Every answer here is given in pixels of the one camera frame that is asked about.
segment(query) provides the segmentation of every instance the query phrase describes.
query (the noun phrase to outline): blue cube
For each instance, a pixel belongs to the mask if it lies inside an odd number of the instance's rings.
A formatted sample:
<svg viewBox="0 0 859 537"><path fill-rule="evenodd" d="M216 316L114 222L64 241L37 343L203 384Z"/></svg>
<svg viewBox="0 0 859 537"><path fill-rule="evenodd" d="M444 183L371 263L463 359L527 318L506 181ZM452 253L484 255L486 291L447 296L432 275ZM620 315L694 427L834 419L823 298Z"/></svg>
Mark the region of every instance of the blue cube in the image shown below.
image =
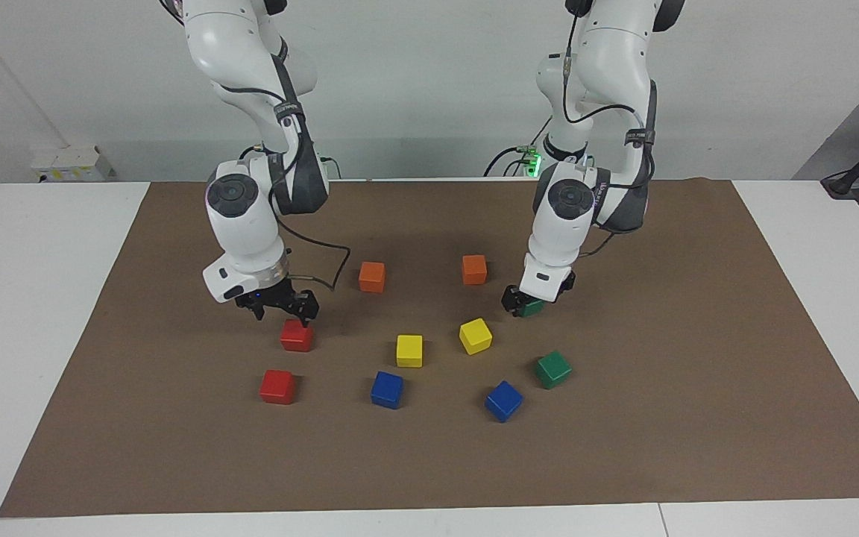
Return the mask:
<svg viewBox="0 0 859 537"><path fill-rule="evenodd" d="M522 394L512 387L512 384L505 380L500 382L495 390L486 398L486 408L495 415L495 418L501 424L505 424L507 419L512 417L512 414L519 409L522 404Z"/></svg>
<svg viewBox="0 0 859 537"><path fill-rule="evenodd" d="M400 398L403 397L403 378L395 374L379 371L373 380L371 401L373 404L396 410L400 408Z"/></svg>

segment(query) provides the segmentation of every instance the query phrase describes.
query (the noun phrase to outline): wooden block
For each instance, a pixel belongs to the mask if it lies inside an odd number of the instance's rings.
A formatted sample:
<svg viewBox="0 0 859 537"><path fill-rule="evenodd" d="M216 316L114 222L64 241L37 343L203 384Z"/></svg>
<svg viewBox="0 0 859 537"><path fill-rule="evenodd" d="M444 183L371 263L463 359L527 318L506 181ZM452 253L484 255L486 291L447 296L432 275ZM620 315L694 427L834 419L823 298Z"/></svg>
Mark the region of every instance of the wooden block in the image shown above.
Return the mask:
<svg viewBox="0 0 859 537"><path fill-rule="evenodd" d="M519 310L520 317L532 317L536 313L542 311L545 308L546 303L542 300L534 300L522 306L522 309Z"/></svg>
<svg viewBox="0 0 859 537"><path fill-rule="evenodd" d="M396 337L396 367L423 367L423 336Z"/></svg>
<svg viewBox="0 0 859 537"><path fill-rule="evenodd" d="M360 290L362 292L383 292L386 285L386 265L365 261L360 266Z"/></svg>
<svg viewBox="0 0 859 537"><path fill-rule="evenodd" d="M371 388L371 401L373 404L392 408L400 408L400 400L403 397L403 378L396 374L379 371L373 380Z"/></svg>
<svg viewBox="0 0 859 537"><path fill-rule="evenodd" d="M492 332L486 321L477 319L459 327L459 340L468 354L481 353L492 345Z"/></svg>
<svg viewBox="0 0 859 537"><path fill-rule="evenodd" d="M463 285L481 286L486 283L487 276L485 255L463 256Z"/></svg>
<svg viewBox="0 0 859 537"><path fill-rule="evenodd" d="M260 384L260 398L273 404L291 404L297 381L290 371L269 370L263 374Z"/></svg>
<svg viewBox="0 0 859 537"><path fill-rule="evenodd" d="M486 398L486 408L501 424L505 424L522 405L522 400L522 394L504 380Z"/></svg>
<svg viewBox="0 0 859 537"><path fill-rule="evenodd" d="M280 332L280 344L293 353L309 353L313 347L313 327L304 327L297 319L287 319Z"/></svg>
<svg viewBox="0 0 859 537"><path fill-rule="evenodd" d="M548 354L535 364L535 375L542 381L546 390L555 388L572 374L572 366L558 351Z"/></svg>

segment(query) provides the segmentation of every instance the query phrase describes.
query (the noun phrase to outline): orange cube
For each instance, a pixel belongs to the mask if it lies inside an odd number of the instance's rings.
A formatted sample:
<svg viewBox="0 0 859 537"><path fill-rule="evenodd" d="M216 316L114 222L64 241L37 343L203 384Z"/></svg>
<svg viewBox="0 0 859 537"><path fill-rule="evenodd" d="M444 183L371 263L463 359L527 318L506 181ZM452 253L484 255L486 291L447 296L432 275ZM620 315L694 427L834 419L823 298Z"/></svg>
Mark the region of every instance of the orange cube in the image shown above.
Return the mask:
<svg viewBox="0 0 859 537"><path fill-rule="evenodd" d="M486 283L487 276L485 255L463 256L463 285L481 286Z"/></svg>
<svg viewBox="0 0 859 537"><path fill-rule="evenodd" d="M383 292L386 285L386 265L365 261L360 266L360 290L362 292Z"/></svg>

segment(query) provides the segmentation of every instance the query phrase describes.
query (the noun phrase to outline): green cube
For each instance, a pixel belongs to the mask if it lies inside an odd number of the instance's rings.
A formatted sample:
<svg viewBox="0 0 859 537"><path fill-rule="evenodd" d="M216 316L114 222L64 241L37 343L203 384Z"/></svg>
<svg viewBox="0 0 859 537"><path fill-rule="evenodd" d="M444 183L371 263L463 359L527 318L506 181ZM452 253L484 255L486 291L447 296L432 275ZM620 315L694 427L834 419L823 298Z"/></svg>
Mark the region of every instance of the green cube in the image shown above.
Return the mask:
<svg viewBox="0 0 859 537"><path fill-rule="evenodd" d="M533 302L529 302L525 306L522 306L522 309L519 310L520 317L532 317L536 313L542 311L545 308L546 303L541 300L535 300Z"/></svg>
<svg viewBox="0 0 859 537"><path fill-rule="evenodd" d="M546 390L551 390L565 382L569 374L572 374L572 366L565 361L565 358L558 351L553 351L549 356L540 359L535 364L535 375L542 381Z"/></svg>

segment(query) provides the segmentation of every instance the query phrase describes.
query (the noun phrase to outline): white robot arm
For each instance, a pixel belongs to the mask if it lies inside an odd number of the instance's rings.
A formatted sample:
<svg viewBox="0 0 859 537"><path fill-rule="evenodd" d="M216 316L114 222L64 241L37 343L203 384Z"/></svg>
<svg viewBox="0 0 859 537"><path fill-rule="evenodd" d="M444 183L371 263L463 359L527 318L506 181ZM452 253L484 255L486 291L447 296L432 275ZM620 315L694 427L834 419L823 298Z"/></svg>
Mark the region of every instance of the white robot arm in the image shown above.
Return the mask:
<svg viewBox="0 0 859 537"><path fill-rule="evenodd" d="M570 35L577 41L570 37L565 54L546 57L536 79L553 107L543 146L558 164L539 179L525 271L520 284L503 296L508 312L519 315L538 300L556 302L572 289L572 265L593 224L613 234L641 227L655 173L651 150L658 101L645 54L653 31L670 28L683 3L566 1L573 14ZM580 108L592 112L582 115ZM627 126L623 163L614 171L585 163L593 116L608 110L618 112Z"/></svg>
<svg viewBox="0 0 859 537"><path fill-rule="evenodd" d="M222 101L253 119L262 139L258 157L219 164L208 181L205 205L224 255L204 269L204 282L218 302L233 299L259 320L272 307L306 325L319 306L310 290L294 292L277 214L316 211L330 187L297 100L316 85L316 72L271 18L286 0L184 0L172 7L195 64Z"/></svg>

